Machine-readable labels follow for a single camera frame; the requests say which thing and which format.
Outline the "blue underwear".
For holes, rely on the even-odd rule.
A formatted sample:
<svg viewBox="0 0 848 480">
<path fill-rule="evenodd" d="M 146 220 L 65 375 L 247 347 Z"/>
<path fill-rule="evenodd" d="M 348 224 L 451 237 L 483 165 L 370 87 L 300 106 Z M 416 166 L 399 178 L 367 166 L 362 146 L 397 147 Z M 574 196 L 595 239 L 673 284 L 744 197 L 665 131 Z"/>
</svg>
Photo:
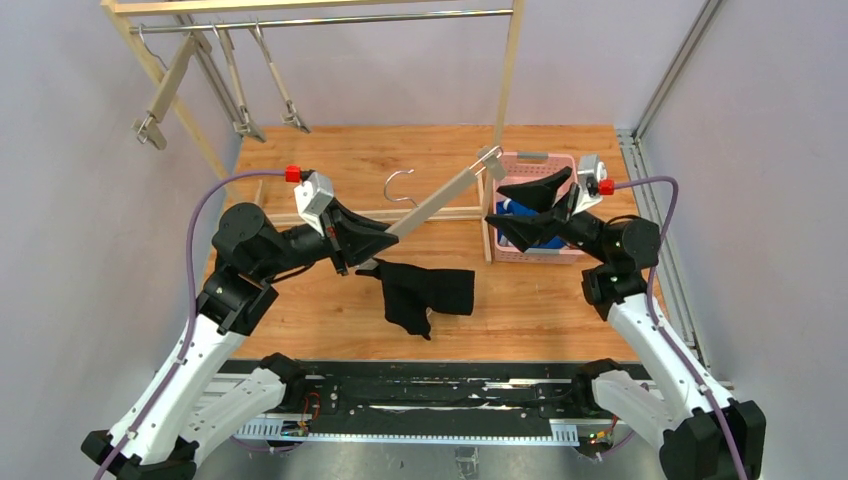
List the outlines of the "blue underwear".
<svg viewBox="0 0 848 480">
<path fill-rule="evenodd" d="M 496 240 L 499 247 L 516 249 L 525 247 L 526 250 L 552 251 L 567 247 L 566 242 L 558 237 L 543 241 L 540 236 L 540 227 L 534 226 L 532 221 L 532 218 L 535 218 L 538 213 L 516 202 L 509 199 L 501 200 L 496 203 L 494 213 L 499 217 L 509 217 L 509 220 L 504 223 L 505 230 L 500 227 L 496 229 Z"/>
</svg>

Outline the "hanger holding black underwear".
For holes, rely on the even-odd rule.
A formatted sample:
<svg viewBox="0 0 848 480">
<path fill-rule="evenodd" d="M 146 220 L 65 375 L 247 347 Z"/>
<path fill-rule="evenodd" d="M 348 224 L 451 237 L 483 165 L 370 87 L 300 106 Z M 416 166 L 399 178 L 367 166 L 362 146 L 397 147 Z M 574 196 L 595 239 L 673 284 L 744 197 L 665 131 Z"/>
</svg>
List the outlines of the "hanger holding black underwear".
<svg viewBox="0 0 848 480">
<path fill-rule="evenodd" d="M 500 145 L 484 148 L 478 153 L 478 159 L 464 167 L 453 178 L 445 182 L 424 200 L 418 202 L 411 197 L 393 197 L 390 187 L 398 175 L 411 175 L 414 169 L 398 170 L 389 175 L 383 185 L 383 196 L 393 203 L 409 202 L 408 210 L 390 210 L 389 220 L 393 223 L 388 232 L 404 237 L 428 221 L 464 221 L 480 220 L 490 212 L 494 203 L 494 184 L 506 177 L 503 159 L 506 156 Z M 470 207 L 449 207 L 455 198 L 472 186 L 478 188 L 478 205 Z"/>
</svg>

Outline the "black underwear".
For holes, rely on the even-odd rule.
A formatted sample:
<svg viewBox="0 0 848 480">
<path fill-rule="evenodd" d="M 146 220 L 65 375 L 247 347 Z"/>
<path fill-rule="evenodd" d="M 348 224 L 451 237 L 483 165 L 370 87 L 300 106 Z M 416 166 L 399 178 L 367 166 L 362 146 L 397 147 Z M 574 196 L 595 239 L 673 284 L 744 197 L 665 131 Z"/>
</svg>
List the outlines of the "black underwear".
<svg viewBox="0 0 848 480">
<path fill-rule="evenodd" d="M 428 313 L 470 316 L 475 306 L 476 273 L 466 269 L 429 269 L 377 259 L 373 268 L 357 276 L 378 280 L 384 318 L 411 336 L 431 340 Z"/>
</svg>

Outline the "beige clip hanger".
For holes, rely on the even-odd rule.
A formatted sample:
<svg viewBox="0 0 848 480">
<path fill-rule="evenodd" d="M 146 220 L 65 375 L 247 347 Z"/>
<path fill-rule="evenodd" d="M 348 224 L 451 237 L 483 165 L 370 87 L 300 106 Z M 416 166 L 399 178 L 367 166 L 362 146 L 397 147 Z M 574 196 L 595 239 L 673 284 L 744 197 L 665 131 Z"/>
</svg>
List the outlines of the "beige clip hanger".
<svg viewBox="0 0 848 480">
<path fill-rule="evenodd" d="M 233 122 L 233 126 L 236 132 L 242 137 L 251 138 L 257 142 L 265 143 L 267 141 L 267 135 L 264 130 L 259 125 L 257 125 L 256 122 L 252 119 L 247 106 L 245 92 L 243 89 L 241 77 L 238 71 L 238 66 L 235 58 L 232 38 L 226 29 L 219 28 L 215 24 L 212 25 L 212 29 L 221 46 L 234 88 L 237 107 L 237 119 Z"/>
</svg>

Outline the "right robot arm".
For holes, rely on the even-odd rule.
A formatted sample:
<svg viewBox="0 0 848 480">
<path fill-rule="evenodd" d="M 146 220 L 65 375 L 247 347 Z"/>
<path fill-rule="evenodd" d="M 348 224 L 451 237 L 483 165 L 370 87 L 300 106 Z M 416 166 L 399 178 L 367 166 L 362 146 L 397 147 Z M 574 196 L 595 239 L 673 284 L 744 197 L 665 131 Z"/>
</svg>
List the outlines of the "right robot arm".
<svg viewBox="0 0 848 480">
<path fill-rule="evenodd" d="M 564 168 L 499 186 L 525 213 L 492 213 L 486 220 L 520 251 L 560 239 L 595 260 L 582 273 L 584 298 L 636 353 L 654 389 L 644 389 L 612 360 L 593 361 L 576 379 L 583 408 L 622 420 L 652 446 L 668 479 L 757 479 L 765 414 L 715 379 L 662 314 L 653 283 L 666 225 L 593 213 L 617 187 L 600 174 Z"/>
</svg>

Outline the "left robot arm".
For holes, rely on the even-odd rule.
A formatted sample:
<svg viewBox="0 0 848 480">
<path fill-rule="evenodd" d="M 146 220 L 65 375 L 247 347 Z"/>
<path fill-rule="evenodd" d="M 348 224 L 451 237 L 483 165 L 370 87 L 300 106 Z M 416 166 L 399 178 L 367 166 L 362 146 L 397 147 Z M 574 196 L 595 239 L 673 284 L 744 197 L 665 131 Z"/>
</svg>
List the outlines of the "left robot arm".
<svg viewBox="0 0 848 480">
<path fill-rule="evenodd" d="M 331 200 L 318 226 L 277 230 L 250 202 L 225 211 L 205 281 L 180 339 L 141 397 L 110 429 L 87 434 L 84 455 L 118 479 L 191 479 L 239 428 L 280 405 L 297 405 L 305 372 L 281 353 L 204 408 L 197 403 L 219 369 L 253 333 L 278 297 L 276 277 L 328 259 L 337 273 L 398 243 L 385 223 Z"/>
</svg>

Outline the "empty hanger on rack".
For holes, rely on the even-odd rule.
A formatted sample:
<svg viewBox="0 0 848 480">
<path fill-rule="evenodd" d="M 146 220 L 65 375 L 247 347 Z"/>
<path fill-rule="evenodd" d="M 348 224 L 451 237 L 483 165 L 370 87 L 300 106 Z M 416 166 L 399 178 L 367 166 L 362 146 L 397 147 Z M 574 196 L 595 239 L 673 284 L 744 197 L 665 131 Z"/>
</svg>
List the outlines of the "empty hanger on rack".
<svg viewBox="0 0 848 480">
<path fill-rule="evenodd" d="M 146 115 L 133 123 L 136 139 L 141 144 L 150 144 L 157 150 L 167 147 L 167 139 L 160 129 L 178 89 L 188 71 L 190 60 L 200 54 L 209 53 L 211 45 L 202 34 L 189 31 L 183 35 L 177 49 L 161 80 L 158 81 L 154 96 L 147 107 Z"/>
</svg>

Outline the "pink plastic basket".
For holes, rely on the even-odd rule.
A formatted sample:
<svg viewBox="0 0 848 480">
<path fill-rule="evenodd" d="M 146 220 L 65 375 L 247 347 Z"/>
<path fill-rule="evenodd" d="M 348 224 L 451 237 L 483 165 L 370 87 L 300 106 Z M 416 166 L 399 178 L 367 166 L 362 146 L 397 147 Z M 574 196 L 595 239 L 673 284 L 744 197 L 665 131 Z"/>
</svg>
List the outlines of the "pink plastic basket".
<svg viewBox="0 0 848 480">
<path fill-rule="evenodd" d="M 501 164 L 506 171 L 506 176 L 502 180 L 494 181 L 495 190 L 509 184 L 541 179 L 557 173 L 564 167 L 570 167 L 572 177 L 559 188 L 558 195 L 561 196 L 567 192 L 569 185 L 576 179 L 575 160 L 568 154 L 505 152 L 501 158 Z M 495 192 L 494 206 L 491 212 L 494 214 L 529 216 L 532 210 L 518 203 L 511 205 L 510 200 Z M 529 248 L 526 252 L 521 252 L 514 247 L 500 229 L 496 228 L 494 235 L 493 258 L 498 262 L 573 264 L 584 255 L 582 251 L 572 248 L 560 238 L 554 238 L 547 243 Z"/>
</svg>

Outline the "wooden clothes rack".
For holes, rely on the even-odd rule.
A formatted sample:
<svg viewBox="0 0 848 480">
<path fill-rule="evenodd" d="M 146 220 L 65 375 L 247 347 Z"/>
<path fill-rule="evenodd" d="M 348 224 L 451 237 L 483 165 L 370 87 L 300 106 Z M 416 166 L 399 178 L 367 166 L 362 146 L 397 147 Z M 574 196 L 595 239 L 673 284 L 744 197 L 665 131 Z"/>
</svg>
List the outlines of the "wooden clothes rack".
<svg viewBox="0 0 848 480">
<path fill-rule="evenodd" d="M 231 30 L 248 30 L 263 52 L 264 59 L 285 103 L 286 111 L 282 116 L 284 124 L 298 130 L 304 130 L 286 85 L 277 70 L 270 50 L 263 37 L 263 30 L 269 28 L 366 24 L 394 21 L 420 21 L 451 18 L 506 17 L 509 20 L 506 47 L 503 58 L 500 95 L 496 119 L 493 124 L 493 142 L 500 144 L 505 127 L 505 118 L 511 93 L 514 65 L 517 56 L 520 31 L 524 17 L 525 4 L 514 1 L 510 7 L 495 10 L 456 10 L 431 11 L 409 14 L 382 14 L 359 16 L 336 16 L 326 18 L 290 19 L 274 21 L 211 23 L 199 24 L 193 17 L 200 13 L 259 12 L 265 10 L 303 9 L 318 7 L 313 1 L 179 1 L 179 2 L 143 2 L 121 3 L 104 1 L 101 6 L 115 26 L 118 33 L 133 51 L 142 68 L 156 87 L 146 115 L 134 123 L 137 140 L 149 143 L 158 150 L 167 146 L 167 141 L 159 127 L 168 111 L 174 110 L 183 127 L 193 138 L 202 154 L 217 175 L 223 173 L 223 167 L 217 155 L 212 152 L 206 137 L 196 124 L 189 109 L 177 95 L 180 84 L 187 72 L 189 62 L 198 60 L 209 85 L 222 104 L 225 114 L 233 123 L 235 131 L 242 137 L 258 142 L 265 141 L 261 128 L 252 120 L 244 98 L 239 71 L 233 55 L 234 47 L 229 38 L 222 42 L 222 50 L 228 72 L 226 81 L 217 69 L 212 57 L 211 43 L 207 32 L 215 35 L 227 35 Z"/>
</svg>

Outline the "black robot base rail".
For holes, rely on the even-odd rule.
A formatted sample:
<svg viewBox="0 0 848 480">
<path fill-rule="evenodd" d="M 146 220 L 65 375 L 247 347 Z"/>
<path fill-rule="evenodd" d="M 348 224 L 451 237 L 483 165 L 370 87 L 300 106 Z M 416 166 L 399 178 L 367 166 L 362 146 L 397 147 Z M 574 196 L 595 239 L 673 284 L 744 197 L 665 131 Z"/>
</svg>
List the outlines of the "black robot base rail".
<svg viewBox="0 0 848 480">
<path fill-rule="evenodd" d="M 574 448 L 607 457 L 634 439 L 626 423 L 577 403 L 574 362 L 319 361 L 302 393 L 234 437 L 257 450 L 301 444 Z"/>
</svg>

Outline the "aluminium frame post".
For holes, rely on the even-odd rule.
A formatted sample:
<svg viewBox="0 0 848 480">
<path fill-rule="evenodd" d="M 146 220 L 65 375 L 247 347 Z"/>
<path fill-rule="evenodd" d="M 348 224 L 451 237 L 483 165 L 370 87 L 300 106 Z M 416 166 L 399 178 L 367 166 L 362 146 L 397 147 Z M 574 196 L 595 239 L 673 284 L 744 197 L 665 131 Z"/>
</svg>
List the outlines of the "aluminium frame post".
<svg viewBox="0 0 848 480">
<path fill-rule="evenodd" d="M 701 44 L 723 5 L 723 0 L 706 0 L 702 2 L 695 19 L 663 73 L 636 126 L 632 130 L 631 137 L 635 143 L 639 143 L 651 128 L 678 78 Z"/>
</svg>

